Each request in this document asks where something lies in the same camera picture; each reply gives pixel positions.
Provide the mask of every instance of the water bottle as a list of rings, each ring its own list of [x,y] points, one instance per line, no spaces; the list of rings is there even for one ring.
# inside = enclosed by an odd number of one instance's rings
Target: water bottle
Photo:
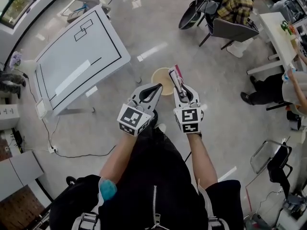
[[[295,68],[294,66],[290,63],[289,67],[292,69],[292,72],[295,72]],[[289,80],[289,76],[288,76],[288,71],[285,71],[283,76],[282,76],[282,79],[284,82],[288,81]]]

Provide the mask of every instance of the zipper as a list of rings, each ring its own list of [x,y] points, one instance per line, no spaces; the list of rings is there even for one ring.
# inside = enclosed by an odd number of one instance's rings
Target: zipper
[[[154,226],[152,227],[152,229],[154,229],[154,228],[156,228],[156,227],[160,227],[160,228],[163,228],[163,229],[165,229],[165,230],[169,230],[169,229],[167,229],[167,228],[165,228],[165,227],[163,227],[163,226],[161,226],[160,225],[160,218],[161,218],[161,215],[160,214],[158,214],[158,213],[156,213],[155,212],[155,204],[156,204],[156,199],[157,199],[157,186],[156,185],[154,185],[153,186],[153,223],[154,223]]]
[[[153,223],[154,223],[154,225],[156,225],[157,224],[157,218],[156,218],[156,214],[155,214],[155,201],[156,201],[156,198],[157,198],[157,186],[156,185],[154,185],[153,186]]]

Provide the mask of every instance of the whiteboard table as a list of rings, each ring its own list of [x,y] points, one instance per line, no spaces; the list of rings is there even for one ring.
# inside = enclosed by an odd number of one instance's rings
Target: whiteboard table
[[[37,96],[50,100],[55,117],[85,112],[67,106],[128,63],[130,55],[101,7],[96,6],[60,31],[35,61]]]
[[[296,56],[296,52],[291,45],[290,36],[287,35],[286,32],[280,26],[284,20],[285,19],[280,12],[260,14],[261,25],[269,36],[277,52],[277,54],[270,56],[269,60],[277,57],[279,58],[279,60],[249,70],[247,71],[248,75],[259,71],[271,69],[280,65],[283,66],[285,71],[288,70],[289,64]]]

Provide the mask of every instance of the plaid shirt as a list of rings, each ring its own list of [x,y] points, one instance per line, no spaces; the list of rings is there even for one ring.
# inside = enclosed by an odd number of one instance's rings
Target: plaid shirt
[[[252,10],[252,0],[223,0],[217,13],[225,21],[244,25]]]

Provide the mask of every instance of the paper cup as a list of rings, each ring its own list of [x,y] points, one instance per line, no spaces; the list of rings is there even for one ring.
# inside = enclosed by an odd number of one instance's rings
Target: paper cup
[[[162,95],[171,95],[174,92],[174,84],[168,74],[169,68],[159,68],[152,75],[152,83],[160,83],[163,86]]]

